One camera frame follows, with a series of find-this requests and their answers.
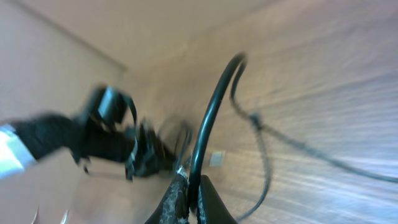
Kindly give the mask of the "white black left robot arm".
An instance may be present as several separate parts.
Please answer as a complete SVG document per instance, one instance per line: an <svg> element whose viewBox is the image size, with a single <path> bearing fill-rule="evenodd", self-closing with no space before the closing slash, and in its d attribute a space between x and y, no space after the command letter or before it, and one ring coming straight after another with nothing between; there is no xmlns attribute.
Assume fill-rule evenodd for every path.
<svg viewBox="0 0 398 224"><path fill-rule="evenodd" d="M134 122L122 131L117 129L127 111L137 118L130 96L101 86L74 117L47 113L2 124L1 177L24 172L63 148L76 163L95 157L122 164L127 180L173 172L178 160L149 123Z"/></svg>

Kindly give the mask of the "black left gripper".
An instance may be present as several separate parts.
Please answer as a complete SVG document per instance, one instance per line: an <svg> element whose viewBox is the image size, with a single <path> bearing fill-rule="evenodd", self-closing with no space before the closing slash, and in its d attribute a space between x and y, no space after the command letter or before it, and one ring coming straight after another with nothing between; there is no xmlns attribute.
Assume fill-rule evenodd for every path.
<svg viewBox="0 0 398 224"><path fill-rule="evenodd" d="M150 120L143 119L130 133L134 134L134 148L124 163L127 180L175 171L177 158L156 135Z"/></svg>

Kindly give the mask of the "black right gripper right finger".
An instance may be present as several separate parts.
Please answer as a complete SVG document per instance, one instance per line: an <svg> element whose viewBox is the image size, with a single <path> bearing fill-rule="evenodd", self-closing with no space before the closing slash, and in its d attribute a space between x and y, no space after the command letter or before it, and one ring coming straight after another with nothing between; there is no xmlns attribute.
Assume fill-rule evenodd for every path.
<svg viewBox="0 0 398 224"><path fill-rule="evenodd" d="M237 224L207 175L201 176L198 189L197 222L200 224Z"/></svg>

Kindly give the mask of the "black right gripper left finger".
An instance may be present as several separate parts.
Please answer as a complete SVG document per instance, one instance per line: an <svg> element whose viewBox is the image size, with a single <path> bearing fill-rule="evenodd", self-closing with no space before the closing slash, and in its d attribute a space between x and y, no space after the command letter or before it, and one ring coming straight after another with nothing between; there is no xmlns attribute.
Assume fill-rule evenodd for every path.
<svg viewBox="0 0 398 224"><path fill-rule="evenodd" d="M185 169L176 171L159 205L145 224L189 223L187 202L188 176Z"/></svg>

